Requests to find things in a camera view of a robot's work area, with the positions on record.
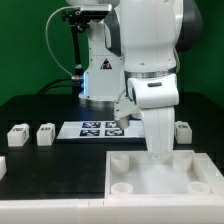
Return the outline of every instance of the black cable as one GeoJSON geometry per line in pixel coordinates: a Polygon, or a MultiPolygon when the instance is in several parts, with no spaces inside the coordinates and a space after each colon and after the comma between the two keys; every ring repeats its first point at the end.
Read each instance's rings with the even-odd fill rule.
{"type": "Polygon", "coordinates": [[[56,84],[56,83],[59,83],[59,82],[64,82],[64,81],[71,81],[71,77],[65,77],[65,78],[60,78],[60,79],[56,79],[50,83],[48,83],[47,85],[45,85],[37,94],[40,95],[40,94],[43,94],[45,93],[45,89],[48,89],[50,86],[56,84]]]}
{"type": "Polygon", "coordinates": [[[56,89],[56,88],[68,88],[68,87],[71,87],[71,88],[73,88],[73,87],[79,87],[79,85],[61,85],[61,86],[49,86],[48,88],[45,88],[45,90],[44,91],[42,91],[39,95],[41,95],[41,94],[45,94],[48,90],[50,90],[50,89],[56,89]]]}

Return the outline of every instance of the white cylinder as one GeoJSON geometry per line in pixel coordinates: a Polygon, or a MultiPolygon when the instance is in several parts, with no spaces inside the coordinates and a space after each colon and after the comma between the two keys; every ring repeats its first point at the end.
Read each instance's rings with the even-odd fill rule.
{"type": "Polygon", "coordinates": [[[111,194],[114,195],[127,195],[133,194],[133,186],[128,183],[116,183],[111,186],[111,194]]]}
{"type": "Polygon", "coordinates": [[[173,168],[180,172],[191,170],[192,155],[188,152],[175,152],[173,155],[173,168]]]}
{"type": "Polygon", "coordinates": [[[191,182],[187,186],[187,193],[188,194],[210,194],[211,187],[203,182],[191,182]]]}
{"type": "Polygon", "coordinates": [[[113,154],[110,165],[113,172],[126,173],[129,170],[129,156],[125,153],[113,154]]]}

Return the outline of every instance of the white box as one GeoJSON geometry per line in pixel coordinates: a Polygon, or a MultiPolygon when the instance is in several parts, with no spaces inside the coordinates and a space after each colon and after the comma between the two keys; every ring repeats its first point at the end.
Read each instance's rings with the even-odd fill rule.
{"type": "Polygon", "coordinates": [[[0,157],[0,180],[4,177],[6,174],[6,163],[5,163],[5,157],[0,157]]]}
{"type": "Polygon", "coordinates": [[[52,123],[42,124],[37,132],[37,145],[50,146],[55,138],[55,125],[52,123]]]}
{"type": "Polygon", "coordinates": [[[107,152],[105,199],[80,201],[79,223],[222,224],[222,174],[205,153],[192,150],[177,153],[192,156],[191,170],[175,170],[172,154],[163,160],[153,160],[146,151],[107,152]],[[130,159],[126,173],[111,170],[111,156],[120,153],[127,154],[130,159]],[[132,185],[133,191],[126,194],[121,188],[124,194],[111,194],[111,187],[117,182],[132,185]],[[204,192],[201,185],[198,193],[191,193],[189,184],[195,182],[209,185],[211,191],[204,192]]]}
{"type": "Polygon", "coordinates": [[[29,126],[27,124],[15,125],[8,133],[8,146],[20,147],[29,138],[29,126]]]}
{"type": "Polygon", "coordinates": [[[192,143],[192,130],[187,122],[175,122],[175,138],[178,144],[192,143]]]}

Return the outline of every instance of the warning sticker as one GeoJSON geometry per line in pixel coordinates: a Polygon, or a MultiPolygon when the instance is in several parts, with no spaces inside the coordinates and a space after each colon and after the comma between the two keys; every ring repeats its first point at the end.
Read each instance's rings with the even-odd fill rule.
{"type": "Polygon", "coordinates": [[[112,67],[110,65],[110,62],[108,61],[107,58],[105,59],[105,61],[101,65],[100,69],[112,69],[112,67]]]}

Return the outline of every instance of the white block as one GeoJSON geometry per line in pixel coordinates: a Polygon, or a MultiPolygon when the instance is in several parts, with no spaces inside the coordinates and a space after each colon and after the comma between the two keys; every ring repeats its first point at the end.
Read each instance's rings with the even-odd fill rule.
{"type": "Polygon", "coordinates": [[[55,125],[52,123],[42,124],[37,132],[37,145],[52,145],[55,138],[55,125]]]}
{"type": "Polygon", "coordinates": [[[7,134],[8,146],[23,146],[29,138],[29,126],[27,124],[15,125],[7,134]]]}
{"type": "Polygon", "coordinates": [[[192,143],[192,130],[187,122],[175,122],[175,137],[178,144],[192,143]]]}
{"type": "Polygon", "coordinates": [[[6,174],[6,164],[5,164],[5,157],[0,157],[0,180],[4,177],[6,174]]]}

